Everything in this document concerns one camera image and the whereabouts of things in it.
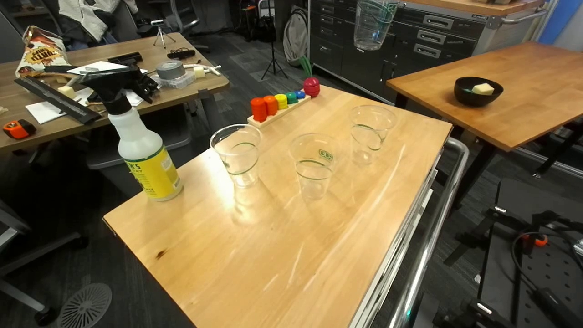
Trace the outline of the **white yellow spray bottle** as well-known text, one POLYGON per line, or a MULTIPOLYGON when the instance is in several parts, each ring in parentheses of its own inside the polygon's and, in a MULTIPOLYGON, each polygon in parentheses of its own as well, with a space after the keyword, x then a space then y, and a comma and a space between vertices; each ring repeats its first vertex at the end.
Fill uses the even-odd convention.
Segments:
POLYGON ((145 195, 154 201, 176 197, 182 182, 162 137, 142 122, 138 109, 125 97, 125 91, 131 89, 149 102, 156 82, 140 69, 125 68, 89 71, 82 77, 82 84, 91 88, 103 104, 118 135, 116 151, 145 195))

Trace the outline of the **white jacket on chair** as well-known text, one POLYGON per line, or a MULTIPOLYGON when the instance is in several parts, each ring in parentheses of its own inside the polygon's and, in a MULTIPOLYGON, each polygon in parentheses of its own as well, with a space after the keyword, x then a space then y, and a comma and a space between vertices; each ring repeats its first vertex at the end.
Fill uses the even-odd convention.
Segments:
POLYGON ((80 24, 94 40, 116 26, 118 7, 138 11, 136 0, 58 0, 58 15, 80 24))

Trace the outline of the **clear cup with green logo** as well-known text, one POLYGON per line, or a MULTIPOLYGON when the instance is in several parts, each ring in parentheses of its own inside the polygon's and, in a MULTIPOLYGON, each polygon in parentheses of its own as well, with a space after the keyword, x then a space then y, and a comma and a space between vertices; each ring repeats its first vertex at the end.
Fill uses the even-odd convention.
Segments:
POLYGON ((306 199, 322 199, 335 170, 335 140, 320 133, 298 135, 291 144, 298 190, 306 199))

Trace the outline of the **orange black tape measure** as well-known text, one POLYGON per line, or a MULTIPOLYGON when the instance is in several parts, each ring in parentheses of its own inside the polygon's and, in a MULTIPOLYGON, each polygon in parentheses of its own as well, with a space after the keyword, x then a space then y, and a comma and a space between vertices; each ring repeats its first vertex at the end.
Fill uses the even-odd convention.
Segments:
POLYGON ((34 135, 36 128, 31 122, 20 119, 20 120, 5 122, 3 133, 14 140, 21 140, 21 139, 34 135))

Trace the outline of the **orange toy cylinder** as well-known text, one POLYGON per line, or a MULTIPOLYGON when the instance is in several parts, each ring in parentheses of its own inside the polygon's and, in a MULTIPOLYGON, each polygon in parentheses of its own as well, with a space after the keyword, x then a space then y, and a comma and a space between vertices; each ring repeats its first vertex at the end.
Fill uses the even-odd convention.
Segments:
POLYGON ((273 95, 266 95, 262 97, 262 100, 266 102, 267 115, 275 115, 278 111, 278 106, 273 95))

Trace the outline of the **black bowl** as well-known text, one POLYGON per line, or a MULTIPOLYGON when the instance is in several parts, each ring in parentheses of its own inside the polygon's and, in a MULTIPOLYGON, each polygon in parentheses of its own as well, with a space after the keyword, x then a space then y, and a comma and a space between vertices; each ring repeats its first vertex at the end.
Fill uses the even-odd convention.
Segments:
POLYGON ((493 102, 504 88, 495 80, 481 77, 461 77, 453 84, 453 97, 457 102, 468 108, 482 108, 493 102))

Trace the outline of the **yellow toy cylinder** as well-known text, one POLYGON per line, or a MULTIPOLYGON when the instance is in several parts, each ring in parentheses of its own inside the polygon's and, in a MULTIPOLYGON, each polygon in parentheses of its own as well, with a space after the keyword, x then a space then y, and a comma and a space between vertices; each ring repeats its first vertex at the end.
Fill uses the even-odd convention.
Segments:
POLYGON ((287 109, 287 97, 284 93, 275 95, 278 109, 287 109))

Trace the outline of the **yellow food in bowl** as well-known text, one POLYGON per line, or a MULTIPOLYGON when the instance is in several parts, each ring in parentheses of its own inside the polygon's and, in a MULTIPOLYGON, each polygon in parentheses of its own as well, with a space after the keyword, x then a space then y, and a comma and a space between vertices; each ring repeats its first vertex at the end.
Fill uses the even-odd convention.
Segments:
POLYGON ((493 91, 495 91, 493 86, 490 86, 488 82, 475 84, 475 86, 471 88, 471 93, 473 93, 473 95, 492 95, 493 91))

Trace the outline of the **red toy cylinder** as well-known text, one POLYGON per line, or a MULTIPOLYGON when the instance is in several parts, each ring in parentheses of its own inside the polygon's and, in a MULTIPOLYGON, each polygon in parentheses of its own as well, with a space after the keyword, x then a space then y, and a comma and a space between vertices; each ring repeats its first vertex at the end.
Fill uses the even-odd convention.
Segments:
POLYGON ((251 115, 256 122, 264 122, 267 117, 267 106, 262 98, 251 100, 251 115))

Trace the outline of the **red radish toy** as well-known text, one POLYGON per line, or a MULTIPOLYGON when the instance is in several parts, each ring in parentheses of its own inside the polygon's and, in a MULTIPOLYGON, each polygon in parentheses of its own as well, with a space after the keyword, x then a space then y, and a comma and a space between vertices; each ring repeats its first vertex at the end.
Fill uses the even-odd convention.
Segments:
POLYGON ((309 98, 315 98, 320 93, 320 84, 318 80, 313 77, 313 68, 309 64, 309 60, 306 57, 302 57, 298 60, 302 73, 304 73, 304 82, 302 82, 302 89, 309 98))

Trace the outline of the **black keyboard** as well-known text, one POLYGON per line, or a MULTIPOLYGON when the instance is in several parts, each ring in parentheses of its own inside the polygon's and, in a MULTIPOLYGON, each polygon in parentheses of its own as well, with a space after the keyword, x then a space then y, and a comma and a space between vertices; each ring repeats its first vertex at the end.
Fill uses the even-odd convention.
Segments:
POLYGON ((29 78, 29 77, 16 78, 16 84, 27 89, 29 93, 56 106, 58 109, 62 109, 65 115, 69 115, 80 124, 91 124, 100 119, 98 113, 87 109, 85 106, 80 106, 78 102, 71 100, 69 97, 58 93, 56 89, 45 86, 36 78, 29 78))

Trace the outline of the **steel cart frame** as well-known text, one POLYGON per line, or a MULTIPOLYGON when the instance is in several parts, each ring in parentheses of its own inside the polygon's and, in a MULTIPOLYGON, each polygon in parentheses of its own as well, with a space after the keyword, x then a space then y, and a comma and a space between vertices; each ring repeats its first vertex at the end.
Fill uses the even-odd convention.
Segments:
POLYGON ((441 226, 453 204, 470 151, 448 137, 395 241, 382 257, 349 328, 371 328, 380 317, 386 328, 410 328, 415 303, 437 244, 441 226))

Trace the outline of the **blue toy cylinder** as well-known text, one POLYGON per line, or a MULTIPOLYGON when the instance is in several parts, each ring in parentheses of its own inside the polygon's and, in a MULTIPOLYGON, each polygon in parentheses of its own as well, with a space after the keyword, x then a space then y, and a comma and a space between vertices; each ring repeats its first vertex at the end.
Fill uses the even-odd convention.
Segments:
POLYGON ((306 93, 302 89, 295 91, 297 100, 306 98, 306 93))

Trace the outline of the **clear plastic cup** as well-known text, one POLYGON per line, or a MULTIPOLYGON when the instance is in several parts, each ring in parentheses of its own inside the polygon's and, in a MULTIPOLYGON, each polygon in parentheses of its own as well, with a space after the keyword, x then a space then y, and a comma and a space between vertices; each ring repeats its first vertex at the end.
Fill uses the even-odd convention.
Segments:
POLYGON ((399 0, 357 0, 353 46, 359 51, 379 51, 399 6, 399 0))
POLYGON ((393 115, 388 109, 360 106, 351 115, 349 135, 366 151, 379 151, 391 126, 393 115))
POLYGON ((236 188, 256 182, 260 140, 262 133, 251 124, 229 124, 211 135, 209 148, 218 155, 236 188))

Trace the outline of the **green toy cylinder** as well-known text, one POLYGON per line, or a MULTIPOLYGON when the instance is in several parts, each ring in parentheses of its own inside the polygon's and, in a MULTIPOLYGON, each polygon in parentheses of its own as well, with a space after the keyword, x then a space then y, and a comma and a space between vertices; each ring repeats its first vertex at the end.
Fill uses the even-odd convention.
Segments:
POLYGON ((287 93, 286 93, 286 98, 287 98, 287 104, 297 104, 297 95, 295 95, 295 91, 287 91, 287 93))

